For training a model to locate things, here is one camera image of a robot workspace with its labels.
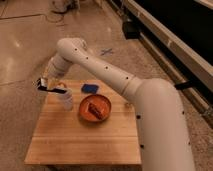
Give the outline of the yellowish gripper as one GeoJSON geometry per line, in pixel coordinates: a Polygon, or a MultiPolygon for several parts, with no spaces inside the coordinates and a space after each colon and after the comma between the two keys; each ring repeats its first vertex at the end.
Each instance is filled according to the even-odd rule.
{"type": "Polygon", "coordinates": [[[46,81],[46,85],[47,85],[47,89],[48,90],[53,90],[59,83],[59,80],[57,78],[50,77],[48,75],[48,71],[47,70],[44,71],[43,78],[46,81]]]}

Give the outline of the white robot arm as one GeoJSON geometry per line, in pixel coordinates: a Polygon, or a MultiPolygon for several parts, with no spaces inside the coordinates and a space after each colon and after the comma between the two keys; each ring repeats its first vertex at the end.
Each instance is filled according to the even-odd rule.
{"type": "Polygon", "coordinates": [[[133,105],[143,171],[196,171],[183,103],[170,82],[141,79],[96,58],[81,38],[62,38],[57,42],[45,77],[62,79],[74,64],[133,105]]]}

